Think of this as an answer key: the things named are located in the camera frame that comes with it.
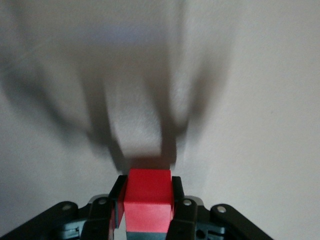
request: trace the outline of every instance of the white background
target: white background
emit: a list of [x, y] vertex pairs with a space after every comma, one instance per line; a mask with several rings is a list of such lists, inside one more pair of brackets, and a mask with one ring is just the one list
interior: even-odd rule
[[319, 239], [318, 1], [0, 4], [0, 235], [110, 191], [121, 172], [86, 134], [83, 85], [99, 106], [103, 83], [127, 158], [159, 154], [159, 95], [188, 123], [171, 166], [187, 195], [274, 239]]

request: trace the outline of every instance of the red block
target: red block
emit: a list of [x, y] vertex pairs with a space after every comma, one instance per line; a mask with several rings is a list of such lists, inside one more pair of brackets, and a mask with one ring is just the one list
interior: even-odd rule
[[130, 170], [124, 198], [127, 232], [166, 233], [173, 205], [170, 170]]

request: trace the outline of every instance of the screw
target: screw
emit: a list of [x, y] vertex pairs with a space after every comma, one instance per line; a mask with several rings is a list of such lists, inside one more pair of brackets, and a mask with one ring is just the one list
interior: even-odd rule
[[71, 208], [71, 205], [70, 204], [66, 204], [66, 205], [64, 205], [63, 207], [62, 207], [62, 210], [63, 211], [67, 211], [67, 210], [69, 210]]
[[222, 213], [222, 214], [224, 214], [227, 211], [227, 209], [224, 206], [218, 206], [216, 209], [218, 210], [219, 213]]
[[107, 200], [106, 200], [105, 198], [101, 198], [98, 203], [99, 203], [100, 205], [103, 205], [103, 204], [105, 204], [106, 202], [107, 202]]
[[190, 206], [192, 204], [192, 202], [189, 199], [185, 199], [183, 201], [183, 204], [186, 205], [186, 206]]

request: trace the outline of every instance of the black plastic part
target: black plastic part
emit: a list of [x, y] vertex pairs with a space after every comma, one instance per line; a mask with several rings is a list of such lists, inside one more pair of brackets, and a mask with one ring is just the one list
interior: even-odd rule
[[165, 240], [166, 233], [162, 232], [126, 232], [127, 240]]
[[0, 237], [0, 240], [46, 239], [49, 237], [52, 229], [72, 221], [77, 215], [77, 204], [70, 201], [63, 201]]
[[204, 206], [198, 206], [197, 220], [196, 220], [196, 235], [204, 234], [203, 239], [209, 239], [213, 236], [222, 236], [226, 234], [226, 228], [223, 224], [213, 224], [211, 222], [211, 214]]
[[184, 188], [182, 187], [181, 177], [179, 176], [172, 177], [172, 188], [173, 188], [174, 207], [176, 207], [177, 203], [185, 197]]
[[83, 225], [80, 240], [112, 240], [114, 228], [112, 224], [112, 203], [108, 197], [100, 197], [93, 201], [89, 218]]
[[122, 216], [124, 214], [124, 198], [127, 189], [128, 176], [120, 175], [113, 188], [109, 193], [109, 198], [114, 205], [114, 227], [117, 229], [120, 226]]
[[[218, 211], [218, 207], [225, 208], [225, 212]], [[227, 204], [218, 204], [210, 210], [211, 221], [223, 224], [227, 231], [241, 240], [272, 240], [260, 228], [249, 221], [240, 212]]]
[[198, 205], [191, 199], [181, 199], [176, 206], [165, 240], [194, 240]]
[[89, 217], [91, 209], [91, 203], [88, 203], [87, 205], [81, 207], [78, 209], [78, 218], [79, 219], [87, 219]]

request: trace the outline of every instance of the red cube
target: red cube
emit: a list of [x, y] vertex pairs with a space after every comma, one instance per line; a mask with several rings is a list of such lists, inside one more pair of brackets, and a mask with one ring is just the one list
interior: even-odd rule
[[130, 170], [124, 198], [127, 232], [166, 233], [173, 205], [170, 170]]

